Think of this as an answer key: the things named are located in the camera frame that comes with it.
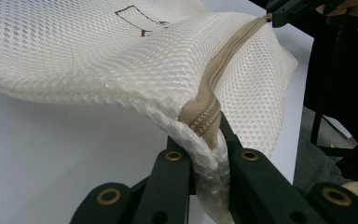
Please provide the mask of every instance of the white table surface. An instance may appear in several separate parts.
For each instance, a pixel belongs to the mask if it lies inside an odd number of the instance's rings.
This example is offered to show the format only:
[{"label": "white table surface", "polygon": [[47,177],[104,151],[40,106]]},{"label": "white table surface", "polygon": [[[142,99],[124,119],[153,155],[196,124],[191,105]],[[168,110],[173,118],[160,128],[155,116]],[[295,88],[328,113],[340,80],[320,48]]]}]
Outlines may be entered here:
[{"label": "white table surface", "polygon": [[[244,0],[203,2],[216,11],[265,14]],[[275,31],[299,61],[271,157],[292,182],[313,39],[291,25]],[[0,224],[69,223],[95,187],[106,182],[131,187],[147,177],[166,140],[167,135],[150,120],[124,108],[42,105],[0,93]],[[213,223],[194,196],[189,223]]]}]

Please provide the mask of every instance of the hand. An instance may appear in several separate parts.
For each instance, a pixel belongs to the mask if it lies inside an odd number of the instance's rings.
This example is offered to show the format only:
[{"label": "hand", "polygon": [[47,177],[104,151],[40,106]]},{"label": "hand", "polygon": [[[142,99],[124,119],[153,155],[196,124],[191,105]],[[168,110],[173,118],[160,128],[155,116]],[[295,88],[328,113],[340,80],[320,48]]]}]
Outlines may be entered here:
[{"label": "hand", "polygon": [[[327,16],[343,15],[343,14],[347,13],[349,7],[356,7],[356,6],[358,6],[358,0],[346,0],[341,5],[336,7],[336,9],[334,9],[332,12],[328,13]],[[319,13],[323,14],[324,5],[317,7],[316,10]]]},{"label": "hand", "polygon": [[[344,3],[339,5],[335,10],[327,14],[327,16],[338,16],[347,13],[348,9],[351,9],[349,12],[350,15],[358,17],[358,0],[346,0]],[[316,8],[319,13],[323,13],[324,5],[321,5]]]}]

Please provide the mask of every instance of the finger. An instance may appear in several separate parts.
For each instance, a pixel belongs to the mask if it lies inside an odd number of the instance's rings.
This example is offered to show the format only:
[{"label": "finger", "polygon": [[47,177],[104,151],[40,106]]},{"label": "finger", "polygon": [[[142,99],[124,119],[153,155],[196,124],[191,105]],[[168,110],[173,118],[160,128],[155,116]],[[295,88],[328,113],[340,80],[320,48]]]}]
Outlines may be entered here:
[{"label": "finger", "polygon": [[332,12],[327,14],[327,16],[339,16],[339,15],[343,15],[345,13],[347,13],[347,9],[345,7],[344,8],[336,8]]},{"label": "finger", "polygon": [[347,7],[356,7],[358,6],[358,0],[346,0],[341,5],[337,6],[337,8],[347,8]]}]

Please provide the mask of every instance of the gray fabric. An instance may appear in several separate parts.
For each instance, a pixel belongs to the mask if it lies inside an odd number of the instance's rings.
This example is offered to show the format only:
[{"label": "gray fabric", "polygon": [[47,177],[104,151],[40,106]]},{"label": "gray fabric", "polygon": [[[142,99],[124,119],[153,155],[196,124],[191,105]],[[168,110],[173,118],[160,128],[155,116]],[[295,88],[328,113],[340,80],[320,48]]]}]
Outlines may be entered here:
[{"label": "gray fabric", "polygon": [[[319,148],[310,142],[310,133],[314,112],[304,107],[301,120],[300,136],[296,158],[296,171],[293,185],[308,192],[313,185],[330,182],[338,185],[350,182],[344,178],[336,167],[339,158],[327,157]],[[319,131],[318,145],[351,147],[346,138],[322,120]]]}]

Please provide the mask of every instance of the beige zipper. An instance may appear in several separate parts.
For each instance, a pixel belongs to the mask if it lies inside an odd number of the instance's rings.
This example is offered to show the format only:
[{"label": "beige zipper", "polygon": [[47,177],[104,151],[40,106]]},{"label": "beige zipper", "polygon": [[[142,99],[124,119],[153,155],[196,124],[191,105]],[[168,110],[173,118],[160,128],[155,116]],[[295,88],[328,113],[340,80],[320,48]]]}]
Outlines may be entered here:
[{"label": "beige zipper", "polygon": [[270,14],[254,19],[242,26],[228,40],[207,65],[196,99],[187,102],[179,114],[178,120],[187,124],[194,133],[202,137],[210,149],[217,145],[217,132],[221,119],[221,106],[213,93],[216,84],[235,53],[270,20]]}]

